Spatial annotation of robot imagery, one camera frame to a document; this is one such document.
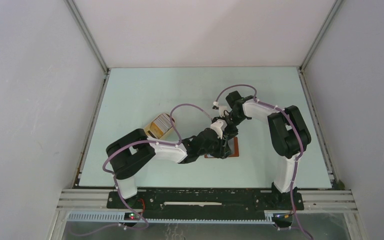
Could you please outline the brown leather card holder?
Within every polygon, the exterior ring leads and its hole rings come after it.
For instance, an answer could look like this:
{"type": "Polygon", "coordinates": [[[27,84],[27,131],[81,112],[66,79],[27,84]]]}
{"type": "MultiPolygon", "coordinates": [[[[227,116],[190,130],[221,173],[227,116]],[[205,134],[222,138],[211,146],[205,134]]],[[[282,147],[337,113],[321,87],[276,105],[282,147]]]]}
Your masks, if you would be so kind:
{"type": "MultiPolygon", "coordinates": [[[[238,138],[237,137],[233,137],[231,139],[229,139],[229,146],[231,148],[231,152],[232,154],[227,157],[227,158],[235,158],[235,157],[239,157],[240,153],[239,153],[239,141],[238,141],[238,138]]],[[[206,159],[221,159],[220,158],[220,147],[218,150],[215,150],[213,151],[211,154],[205,154],[204,157],[206,159]]]]}

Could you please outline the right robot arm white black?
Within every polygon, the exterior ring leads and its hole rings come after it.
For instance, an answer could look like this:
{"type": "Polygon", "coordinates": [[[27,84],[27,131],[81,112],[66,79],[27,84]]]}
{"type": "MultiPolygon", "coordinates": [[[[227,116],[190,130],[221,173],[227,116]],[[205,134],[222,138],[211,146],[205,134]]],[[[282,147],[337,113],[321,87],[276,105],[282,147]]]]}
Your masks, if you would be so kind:
{"type": "Polygon", "coordinates": [[[300,159],[312,141],[299,108],[291,105],[282,109],[252,95],[242,97],[238,91],[229,93],[226,101],[227,106],[213,102],[219,116],[210,125],[221,141],[221,153],[227,151],[228,141],[238,134],[237,126],[244,120],[267,124],[272,146],[280,156],[270,201],[275,208],[284,209],[291,202],[289,193],[294,189],[300,159]]]}

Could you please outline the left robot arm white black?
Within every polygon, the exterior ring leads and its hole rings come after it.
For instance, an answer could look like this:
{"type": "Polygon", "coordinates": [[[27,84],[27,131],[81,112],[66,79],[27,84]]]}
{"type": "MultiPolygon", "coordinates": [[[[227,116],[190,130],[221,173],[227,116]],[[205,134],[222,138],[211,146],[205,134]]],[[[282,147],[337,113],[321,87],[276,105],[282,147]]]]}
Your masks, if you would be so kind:
{"type": "Polygon", "coordinates": [[[138,202],[138,189],[134,175],[152,160],[189,164],[201,156],[225,159],[233,154],[229,138],[219,138],[216,131],[206,128],[198,135],[181,140],[181,143],[166,141],[146,135],[138,128],[108,145],[105,149],[107,164],[112,167],[118,201],[125,208],[133,208],[138,202]]]}

